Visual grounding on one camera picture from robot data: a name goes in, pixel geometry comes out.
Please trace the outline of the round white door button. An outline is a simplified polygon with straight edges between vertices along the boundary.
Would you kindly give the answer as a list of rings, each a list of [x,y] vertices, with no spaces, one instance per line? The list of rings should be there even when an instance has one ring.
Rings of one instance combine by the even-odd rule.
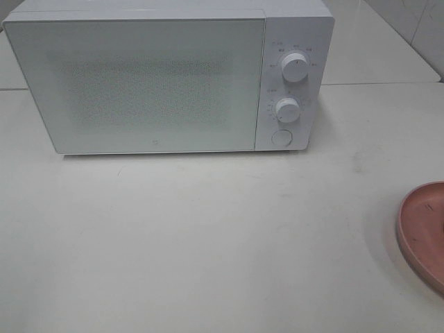
[[[292,142],[292,133],[288,130],[281,129],[273,133],[271,141],[276,146],[288,146]]]

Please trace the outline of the pink round plate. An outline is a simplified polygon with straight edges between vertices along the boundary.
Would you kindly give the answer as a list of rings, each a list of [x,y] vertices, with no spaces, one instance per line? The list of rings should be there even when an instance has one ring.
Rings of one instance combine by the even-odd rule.
[[[443,182],[412,189],[400,203],[396,236],[415,274],[443,295]]]

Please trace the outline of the white microwave door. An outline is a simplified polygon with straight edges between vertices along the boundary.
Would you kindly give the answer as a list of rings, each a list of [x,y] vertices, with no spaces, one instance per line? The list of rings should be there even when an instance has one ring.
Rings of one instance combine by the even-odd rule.
[[[263,19],[9,22],[56,152],[249,151]]]

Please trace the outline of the lower white round knob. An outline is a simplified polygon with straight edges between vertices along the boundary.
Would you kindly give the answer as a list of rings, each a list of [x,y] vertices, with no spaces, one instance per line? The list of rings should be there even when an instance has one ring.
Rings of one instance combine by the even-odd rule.
[[[293,98],[280,99],[275,105],[275,115],[279,122],[297,121],[301,113],[299,102]]]

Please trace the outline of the white round knob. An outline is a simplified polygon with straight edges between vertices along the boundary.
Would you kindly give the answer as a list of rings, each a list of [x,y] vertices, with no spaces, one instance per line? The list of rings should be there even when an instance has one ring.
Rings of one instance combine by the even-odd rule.
[[[279,122],[297,121],[301,113],[299,102],[293,98],[280,99],[275,105],[275,115]]]
[[[286,54],[280,61],[283,78],[290,83],[297,83],[308,75],[309,59],[299,50]]]

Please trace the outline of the upper white round knob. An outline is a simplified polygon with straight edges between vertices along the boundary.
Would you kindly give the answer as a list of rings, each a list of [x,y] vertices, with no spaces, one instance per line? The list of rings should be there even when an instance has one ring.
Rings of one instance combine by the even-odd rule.
[[[283,78],[290,83],[297,83],[308,75],[309,59],[299,50],[286,54],[280,61]]]

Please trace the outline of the white microwave oven body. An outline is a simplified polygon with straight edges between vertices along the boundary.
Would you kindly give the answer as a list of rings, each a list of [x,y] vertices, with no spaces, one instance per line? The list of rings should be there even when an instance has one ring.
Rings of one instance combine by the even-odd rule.
[[[335,20],[322,1],[25,1],[2,26],[63,155],[297,151]]]

